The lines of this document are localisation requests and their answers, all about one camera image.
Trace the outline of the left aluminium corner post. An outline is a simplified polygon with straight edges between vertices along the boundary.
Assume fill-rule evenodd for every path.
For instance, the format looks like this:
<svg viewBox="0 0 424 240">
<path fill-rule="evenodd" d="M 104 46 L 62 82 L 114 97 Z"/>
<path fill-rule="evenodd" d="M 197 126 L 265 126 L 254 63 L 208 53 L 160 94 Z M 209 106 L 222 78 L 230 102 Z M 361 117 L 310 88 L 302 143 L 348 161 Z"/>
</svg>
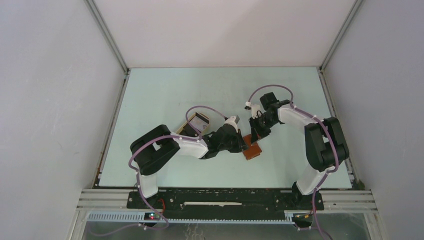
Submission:
<svg viewBox="0 0 424 240">
<path fill-rule="evenodd" d="M 96 22 L 101 34 L 103 35 L 106 44 L 109 46 L 112 54 L 114 55 L 115 59 L 119 63 L 121 69 L 123 70 L 124 74 L 128 74 L 130 71 L 130 68 L 126 64 L 126 61 L 124 60 L 124 57 L 104 19 L 102 16 L 102 13 L 96 4 L 94 0 L 84 0 L 85 4 L 88 7 L 88 10 L 90 11 L 94 21 Z"/>
</svg>

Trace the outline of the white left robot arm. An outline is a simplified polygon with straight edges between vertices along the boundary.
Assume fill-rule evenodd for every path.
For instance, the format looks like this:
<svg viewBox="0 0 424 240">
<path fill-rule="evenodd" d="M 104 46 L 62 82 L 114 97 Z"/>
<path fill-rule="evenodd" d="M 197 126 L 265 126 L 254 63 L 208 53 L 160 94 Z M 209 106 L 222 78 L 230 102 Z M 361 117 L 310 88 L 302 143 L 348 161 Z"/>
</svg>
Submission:
<svg viewBox="0 0 424 240">
<path fill-rule="evenodd" d="M 136 186 L 141 190 L 138 201 L 145 208 L 153 208 L 158 202 L 157 172 L 174 156 L 207 160 L 222 151 L 241 153 L 248 146 L 241 131 L 229 123 L 201 138 L 171 132 L 161 124 L 136 139 L 129 149 L 132 155 L 128 166 L 136 171 Z"/>
</svg>

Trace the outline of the oval wooden tray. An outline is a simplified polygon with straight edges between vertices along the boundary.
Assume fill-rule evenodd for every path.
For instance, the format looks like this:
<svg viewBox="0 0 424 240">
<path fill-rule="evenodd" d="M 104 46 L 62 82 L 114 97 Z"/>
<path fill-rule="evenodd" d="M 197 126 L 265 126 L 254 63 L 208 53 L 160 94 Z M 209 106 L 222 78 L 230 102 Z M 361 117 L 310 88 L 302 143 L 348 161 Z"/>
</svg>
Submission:
<svg viewBox="0 0 424 240">
<path fill-rule="evenodd" d="M 195 112 L 188 119 L 191 125 L 185 122 L 176 134 L 196 138 L 199 136 L 197 132 L 203 135 L 210 126 L 210 118 L 201 112 Z"/>
</svg>

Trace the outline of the brown leather card holder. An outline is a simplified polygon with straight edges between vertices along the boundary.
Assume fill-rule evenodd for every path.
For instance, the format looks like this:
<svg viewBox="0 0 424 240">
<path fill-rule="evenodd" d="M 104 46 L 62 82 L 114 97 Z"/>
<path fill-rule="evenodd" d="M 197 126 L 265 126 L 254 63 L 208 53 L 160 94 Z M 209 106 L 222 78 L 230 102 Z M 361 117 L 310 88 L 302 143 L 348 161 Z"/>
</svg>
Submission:
<svg viewBox="0 0 424 240">
<path fill-rule="evenodd" d="M 247 149 L 243 150 L 242 153 L 247 161 L 258 157 L 262 153 L 262 149 L 256 142 L 251 143 L 251 137 L 252 137 L 251 134 L 245 135 L 243 137 L 243 140 L 247 146 Z"/>
</svg>

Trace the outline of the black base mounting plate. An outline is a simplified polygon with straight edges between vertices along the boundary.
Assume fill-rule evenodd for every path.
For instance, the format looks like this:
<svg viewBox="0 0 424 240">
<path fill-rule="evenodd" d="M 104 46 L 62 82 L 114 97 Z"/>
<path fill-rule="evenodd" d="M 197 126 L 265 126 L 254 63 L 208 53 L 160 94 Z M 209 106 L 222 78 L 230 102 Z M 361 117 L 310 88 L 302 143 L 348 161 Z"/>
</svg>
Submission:
<svg viewBox="0 0 424 240">
<path fill-rule="evenodd" d="M 200 220 L 282 220 L 285 212 L 324 210 L 322 195 L 302 196 L 288 188 L 160 187 L 144 202 L 138 191 L 127 197 L 128 209 L 163 210 L 166 218 Z"/>
</svg>

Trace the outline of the grey card in tray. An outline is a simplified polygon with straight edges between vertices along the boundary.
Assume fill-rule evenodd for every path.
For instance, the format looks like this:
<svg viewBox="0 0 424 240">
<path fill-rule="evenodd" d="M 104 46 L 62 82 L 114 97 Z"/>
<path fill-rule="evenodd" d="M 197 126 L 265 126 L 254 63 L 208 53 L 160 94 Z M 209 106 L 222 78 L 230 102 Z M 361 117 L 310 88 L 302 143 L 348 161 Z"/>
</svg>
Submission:
<svg viewBox="0 0 424 240">
<path fill-rule="evenodd" d="M 200 132 L 204 132 L 209 127 L 210 120 L 202 113 L 196 112 L 191 118 L 190 123 L 195 129 L 199 130 Z"/>
</svg>

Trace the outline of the aluminium corner frame post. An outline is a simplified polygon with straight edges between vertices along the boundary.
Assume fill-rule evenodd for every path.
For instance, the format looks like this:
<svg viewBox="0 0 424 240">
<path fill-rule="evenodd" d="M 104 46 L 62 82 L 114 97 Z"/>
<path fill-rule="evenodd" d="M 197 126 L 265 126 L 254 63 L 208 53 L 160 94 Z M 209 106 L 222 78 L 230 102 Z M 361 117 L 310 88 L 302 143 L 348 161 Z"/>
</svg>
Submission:
<svg viewBox="0 0 424 240">
<path fill-rule="evenodd" d="M 359 10 L 361 9 L 364 0 L 355 0 L 353 2 L 352 7 L 350 8 L 345 20 L 343 21 L 339 31 L 337 32 L 328 52 L 326 53 L 321 65 L 319 66 L 319 69 L 321 72 L 324 72 L 327 66 L 329 65 L 334 53 L 336 52 L 340 42 L 343 40 L 345 34 L 347 33 L 350 25 L 354 21 L 356 15 L 358 14 Z"/>
</svg>

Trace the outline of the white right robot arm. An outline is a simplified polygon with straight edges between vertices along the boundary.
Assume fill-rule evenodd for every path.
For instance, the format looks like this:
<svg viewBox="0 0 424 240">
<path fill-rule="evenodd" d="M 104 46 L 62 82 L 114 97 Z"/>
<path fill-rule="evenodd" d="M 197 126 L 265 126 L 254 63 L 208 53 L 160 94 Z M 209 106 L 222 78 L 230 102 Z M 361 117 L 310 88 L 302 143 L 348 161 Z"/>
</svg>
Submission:
<svg viewBox="0 0 424 240">
<path fill-rule="evenodd" d="M 340 122 L 335 117 L 320 119 L 301 110 L 291 100 L 279 101 L 273 92 L 264 94 L 260 102 L 260 105 L 245 103 L 245 109 L 251 112 L 251 143 L 267 137 L 276 124 L 291 125 L 304 135 L 308 165 L 294 183 L 290 196 L 295 208 L 304 209 L 326 176 L 336 172 L 341 162 L 350 156 Z"/>
</svg>

